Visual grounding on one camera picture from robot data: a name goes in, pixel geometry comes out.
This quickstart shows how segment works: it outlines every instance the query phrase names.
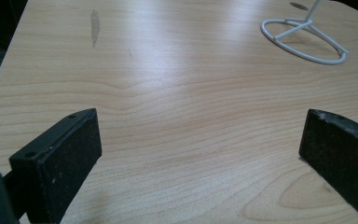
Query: circular base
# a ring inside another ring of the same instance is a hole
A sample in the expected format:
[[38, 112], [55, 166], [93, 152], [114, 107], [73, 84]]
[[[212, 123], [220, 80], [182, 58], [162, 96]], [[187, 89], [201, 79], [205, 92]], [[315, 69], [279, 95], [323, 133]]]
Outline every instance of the circular base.
[[321, 58], [317, 58], [314, 56], [311, 56], [309, 54], [303, 53], [297, 49], [293, 49], [292, 47], [289, 47], [288, 45], [283, 44], [283, 42], [281, 42], [279, 39], [277, 39], [275, 36], [273, 36], [272, 34], [270, 34], [267, 29], [266, 29], [266, 25], [269, 23], [283, 23], [283, 24], [288, 24], [288, 25], [292, 25], [292, 26], [300, 26], [302, 25], [301, 23], [295, 22], [295, 21], [290, 21], [289, 19], [286, 20], [282, 20], [282, 19], [270, 19], [270, 20], [265, 20], [261, 23], [261, 31], [263, 32], [263, 34], [274, 44], [276, 44], [277, 46], [281, 47], [282, 49], [285, 49], [293, 54], [295, 54], [298, 57], [301, 57], [303, 59], [315, 62], [315, 63], [325, 63], [325, 64], [339, 64], [339, 63], [343, 63], [346, 59], [347, 59], [347, 51], [342, 48], [336, 41], [334, 41], [332, 38], [330, 38], [329, 36], [325, 35], [324, 33], [322, 33], [321, 31], [319, 31], [316, 27], [314, 27], [313, 25], [309, 25], [306, 26], [305, 28], [303, 28], [304, 30], [319, 36], [321, 39], [323, 39], [324, 41], [326, 41], [328, 44], [330, 44], [331, 46], [333, 46], [339, 53], [340, 55], [340, 59], [337, 60], [326, 60], [326, 59], [321, 59]]

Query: vertical pole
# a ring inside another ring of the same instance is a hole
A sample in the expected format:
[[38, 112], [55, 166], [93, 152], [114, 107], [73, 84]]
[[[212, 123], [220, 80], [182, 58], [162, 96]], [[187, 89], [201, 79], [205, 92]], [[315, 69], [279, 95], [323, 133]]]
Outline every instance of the vertical pole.
[[307, 18], [305, 18], [305, 21], [309, 21], [310, 17], [312, 16], [315, 9], [319, 6], [322, 0], [316, 0], [316, 2], [313, 4], [312, 8], [310, 9], [310, 12], [307, 15]]

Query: wooden table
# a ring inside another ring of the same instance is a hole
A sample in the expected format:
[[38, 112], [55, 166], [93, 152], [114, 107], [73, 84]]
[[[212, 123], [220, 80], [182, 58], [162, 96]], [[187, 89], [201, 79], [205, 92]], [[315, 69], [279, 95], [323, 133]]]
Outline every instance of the wooden table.
[[[289, 3], [30, 0], [0, 69], [0, 172], [55, 122], [96, 107], [103, 156], [62, 223], [358, 223], [298, 158], [309, 108], [358, 122], [358, 11], [318, 8], [316, 26], [350, 51], [323, 65], [260, 32], [264, 19], [305, 17]], [[338, 57], [305, 32], [285, 41]]]

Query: table surface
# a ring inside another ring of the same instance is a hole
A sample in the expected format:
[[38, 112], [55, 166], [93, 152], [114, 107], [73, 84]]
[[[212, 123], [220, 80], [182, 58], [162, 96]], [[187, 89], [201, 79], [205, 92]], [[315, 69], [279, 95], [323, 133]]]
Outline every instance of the table surface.
[[[261, 33], [306, 16], [289, 3], [30, 0], [0, 68], [0, 172], [96, 107], [103, 156], [62, 223], [358, 223], [298, 157], [309, 108], [358, 122], [358, 11], [322, 1], [315, 25], [350, 51], [323, 65]], [[338, 57], [304, 31], [284, 42]]]

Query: white wire stand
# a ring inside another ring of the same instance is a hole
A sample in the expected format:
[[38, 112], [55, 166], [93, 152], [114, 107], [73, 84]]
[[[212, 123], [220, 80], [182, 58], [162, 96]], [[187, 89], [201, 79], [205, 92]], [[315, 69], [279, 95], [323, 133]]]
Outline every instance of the white wire stand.
[[[339, 63], [343, 63], [346, 59], [347, 59], [347, 54], [348, 51], [346, 49], [344, 49], [342, 46], [340, 46], [333, 38], [331, 38], [330, 36], [324, 34], [322, 31], [320, 31], [318, 28], [316, 28], [313, 25], [313, 20], [310, 19], [310, 17], [312, 16], [313, 12], [315, 11], [315, 9], [319, 6], [319, 4], [321, 3], [322, 0], [316, 0], [315, 4], [313, 4], [312, 9], [310, 10], [310, 12], [308, 13], [307, 17], [305, 19], [296, 19], [296, 18], [286, 18], [286, 19], [270, 19], [270, 20], [265, 20], [261, 23], [261, 31], [263, 32], [263, 34], [270, 40], [272, 41], [274, 44], [276, 44], [277, 46], [281, 47], [282, 49], [285, 49], [293, 54], [295, 54], [298, 57], [310, 60], [312, 62], [316, 62], [316, 63], [325, 63], [325, 64], [339, 64]], [[283, 23], [283, 24], [288, 24], [288, 25], [292, 25], [295, 26], [294, 28], [285, 31], [279, 35], [272, 35], [269, 33], [269, 31], [267, 31], [266, 29], [266, 25], [269, 23]], [[305, 30], [308, 31], [314, 35], [319, 36], [321, 39], [323, 39], [324, 41], [326, 41], [328, 44], [330, 44], [331, 46], [333, 46], [339, 53], [340, 59], [337, 60], [326, 60], [326, 59], [321, 59], [321, 58], [317, 58], [314, 56], [311, 56], [309, 54], [306, 54], [304, 52], [301, 52], [297, 49], [293, 49], [292, 47], [283, 44], [283, 42], [281, 41], [282, 38], [284, 38], [287, 35], [290, 35], [298, 30]]]

